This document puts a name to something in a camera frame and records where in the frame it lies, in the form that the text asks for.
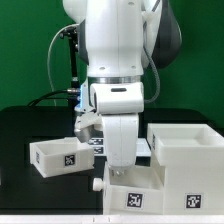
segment white open box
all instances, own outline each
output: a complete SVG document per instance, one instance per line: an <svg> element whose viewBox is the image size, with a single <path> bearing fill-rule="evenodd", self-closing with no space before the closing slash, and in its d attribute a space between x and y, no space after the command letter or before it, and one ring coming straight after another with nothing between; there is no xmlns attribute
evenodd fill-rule
<svg viewBox="0 0 224 224"><path fill-rule="evenodd" d="M149 124L163 214L224 214L224 138L205 124Z"/></svg>
<svg viewBox="0 0 224 224"><path fill-rule="evenodd" d="M93 169L94 150L77 138L31 143L30 163L43 177Z"/></svg>

